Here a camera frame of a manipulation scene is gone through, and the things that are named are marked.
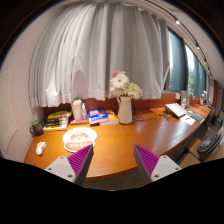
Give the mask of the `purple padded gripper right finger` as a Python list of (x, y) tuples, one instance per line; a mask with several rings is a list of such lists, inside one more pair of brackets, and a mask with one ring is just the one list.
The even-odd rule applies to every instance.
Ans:
[(169, 156), (157, 156), (137, 144), (134, 145), (133, 154), (144, 185), (181, 170)]

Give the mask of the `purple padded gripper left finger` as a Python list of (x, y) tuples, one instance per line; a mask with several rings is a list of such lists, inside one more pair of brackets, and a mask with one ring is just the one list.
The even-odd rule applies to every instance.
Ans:
[(59, 156), (46, 171), (82, 186), (93, 157), (93, 145), (86, 146), (69, 157)]

